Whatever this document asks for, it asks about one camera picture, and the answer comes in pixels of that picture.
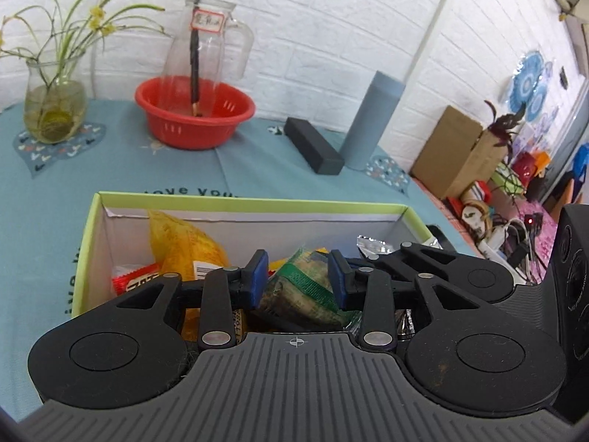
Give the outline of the orange chips bag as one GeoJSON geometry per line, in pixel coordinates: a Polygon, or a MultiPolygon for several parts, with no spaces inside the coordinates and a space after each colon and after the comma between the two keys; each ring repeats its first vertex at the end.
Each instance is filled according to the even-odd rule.
{"type": "Polygon", "coordinates": [[[112,286],[116,295],[134,290],[160,274],[157,262],[141,266],[140,264],[125,264],[113,269],[112,286]]]}

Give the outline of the yellow cake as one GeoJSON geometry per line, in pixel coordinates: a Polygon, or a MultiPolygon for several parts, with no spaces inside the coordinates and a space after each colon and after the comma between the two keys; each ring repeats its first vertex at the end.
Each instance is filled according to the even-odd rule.
{"type": "Polygon", "coordinates": [[[150,245],[160,273],[178,273],[182,281],[197,280],[195,263],[224,267],[230,262],[223,247],[205,232],[162,211],[148,210],[150,245]]]}

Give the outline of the silver snack bag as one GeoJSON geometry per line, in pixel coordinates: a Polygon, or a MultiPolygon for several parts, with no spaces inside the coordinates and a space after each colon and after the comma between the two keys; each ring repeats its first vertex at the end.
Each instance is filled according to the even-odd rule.
{"type": "Polygon", "coordinates": [[[399,243],[390,243],[365,235],[359,235],[356,238],[356,247],[359,249],[360,254],[369,260],[376,260],[380,256],[391,255],[400,249],[410,248],[411,245],[415,245],[415,242],[401,241],[399,243]]]}

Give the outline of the white power strip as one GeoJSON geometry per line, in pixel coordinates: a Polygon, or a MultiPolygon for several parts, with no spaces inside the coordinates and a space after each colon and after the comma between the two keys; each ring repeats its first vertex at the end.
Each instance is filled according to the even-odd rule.
{"type": "Polygon", "coordinates": [[[487,238],[477,244],[481,254],[492,262],[504,266],[516,285],[530,284],[530,245],[529,234],[524,222],[518,218],[511,218],[503,225],[494,228],[487,238]],[[516,235],[513,249],[504,251],[510,231],[516,235]]]}

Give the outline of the black speaker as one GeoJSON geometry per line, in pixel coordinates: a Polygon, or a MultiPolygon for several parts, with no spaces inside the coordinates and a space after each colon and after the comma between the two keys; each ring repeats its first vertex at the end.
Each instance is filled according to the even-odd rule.
{"type": "Polygon", "coordinates": [[[556,291],[559,340],[570,363],[588,363],[588,205],[560,213],[550,259],[556,291]]]}

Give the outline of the pink patterned cloth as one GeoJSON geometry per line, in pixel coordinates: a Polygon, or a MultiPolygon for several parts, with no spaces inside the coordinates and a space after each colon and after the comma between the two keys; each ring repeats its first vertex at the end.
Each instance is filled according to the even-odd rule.
{"type": "Polygon", "coordinates": [[[542,214],[542,226],[535,238],[535,256],[531,266],[531,273],[536,283],[543,280],[547,266],[550,262],[556,231],[557,222],[551,218],[546,209],[537,201],[517,200],[518,217],[524,220],[527,214],[542,214]]]}

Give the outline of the green cardboard box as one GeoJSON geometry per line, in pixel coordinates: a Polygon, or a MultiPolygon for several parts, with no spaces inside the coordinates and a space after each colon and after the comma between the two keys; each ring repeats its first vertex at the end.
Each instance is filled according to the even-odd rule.
{"type": "Polygon", "coordinates": [[[361,235],[394,248],[404,242],[438,245],[406,204],[101,192],[93,197],[79,249],[74,316],[115,297],[116,267],[153,262],[150,211],[171,215],[205,232],[235,266],[245,264],[257,249],[264,249],[271,260],[285,259],[299,248],[338,249],[345,256],[355,256],[361,235]]]}

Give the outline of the dark feather decoration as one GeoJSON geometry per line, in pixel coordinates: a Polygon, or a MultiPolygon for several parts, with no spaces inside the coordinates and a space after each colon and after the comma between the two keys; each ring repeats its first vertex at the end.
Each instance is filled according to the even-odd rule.
{"type": "Polygon", "coordinates": [[[522,103],[516,113],[507,113],[500,117],[497,115],[497,110],[491,101],[485,100],[484,103],[491,110],[492,123],[487,127],[487,131],[495,137],[495,148],[505,148],[507,151],[507,162],[510,163],[513,159],[513,142],[516,136],[516,128],[520,121],[524,118],[526,113],[526,104],[522,103]]]}

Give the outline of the teal patterned tablecloth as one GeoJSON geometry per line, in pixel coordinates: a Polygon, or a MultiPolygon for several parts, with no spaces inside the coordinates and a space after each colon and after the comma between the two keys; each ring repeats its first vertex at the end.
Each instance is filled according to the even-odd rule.
{"type": "Polygon", "coordinates": [[[78,252],[98,192],[406,204],[459,252],[471,246],[418,186],[405,193],[364,173],[317,175],[276,122],[241,124],[223,146],[180,151],[148,131],[134,103],[89,105],[74,156],[20,151],[22,108],[1,115],[1,405],[14,419],[39,407],[27,372],[32,344],[71,312],[78,252]]]}

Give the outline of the grey blue tumbler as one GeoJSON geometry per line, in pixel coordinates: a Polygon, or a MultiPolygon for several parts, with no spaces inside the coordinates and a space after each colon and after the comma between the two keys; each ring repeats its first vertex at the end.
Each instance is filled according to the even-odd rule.
{"type": "Polygon", "coordinates": [[[405,85],[376,71],[339,153],[345,166],[363,171],[394,114],[405,85]]]}

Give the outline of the blue paper fan decoration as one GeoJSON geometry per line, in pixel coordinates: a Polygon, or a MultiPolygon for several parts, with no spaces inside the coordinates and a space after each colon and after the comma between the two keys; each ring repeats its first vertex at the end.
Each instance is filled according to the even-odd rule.
{"type": "Polygon", "coordinates": [[[512,89],[508,99],[512,113],[518,113],[523,105],[528,105],[543,74],[544,65],[544,58],[539,51],[532,51],[520,60],[512,77],[512,89]]]}

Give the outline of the black rectangular case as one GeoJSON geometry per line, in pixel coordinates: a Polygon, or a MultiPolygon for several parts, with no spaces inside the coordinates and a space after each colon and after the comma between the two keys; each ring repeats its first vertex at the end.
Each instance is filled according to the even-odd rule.
{"type": "Polygon", "coordinates": [[[337,176],[341,172],[343,158],[309,121],[289,117],[283,130],[315,173],[337,176]]]}

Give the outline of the red plastic basin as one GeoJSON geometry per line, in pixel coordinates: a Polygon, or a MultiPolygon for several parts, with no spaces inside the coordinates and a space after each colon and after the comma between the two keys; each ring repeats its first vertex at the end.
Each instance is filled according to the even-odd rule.
{"type": "Polygon", "coordinates": [[[186,76],[141,83],[135,100],[146,113],[152,136],[176,149],[214,149],[255,115],[253,99],[229,84],[201,80],[200,90],[200,100],[195,103],[191,79],[186,76]]]}

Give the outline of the glass vase with plant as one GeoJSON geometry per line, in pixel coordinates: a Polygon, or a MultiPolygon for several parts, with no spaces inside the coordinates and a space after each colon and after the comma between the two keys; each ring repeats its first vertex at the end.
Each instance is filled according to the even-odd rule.
{"type": "Polygon", "coordinates": [[[74,0],[64,6],[51,0],[25,6],[6,15],[1,28],[12,23],[27,30],[31,44],[9,45],[1,41],[1,57],[26,63],[28,82],[24,98],[25,129],[37,141],[58,144],[76,134],[88,106],[86,84],[79,67],[97,44],[114,34],[140,30],[164,35],[165,27],[148,14],[164,7],[146,2],[113,9],[115,0],[74,0]]]}

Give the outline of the black stirring stick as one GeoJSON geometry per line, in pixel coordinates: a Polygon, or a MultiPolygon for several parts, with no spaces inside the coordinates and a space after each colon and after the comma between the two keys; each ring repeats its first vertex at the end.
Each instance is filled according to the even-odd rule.
{"type": "Polygon", "coordinates": [[[192,115],[199,117],[200,113],[200,78],[199,78],[199,30],[193,27],[193,20],[198,10],[198,0],[192,2],[192,13],[190,19],[191,40],[190,40],[190,57],[191,57],[191,105],[192,115]]]}

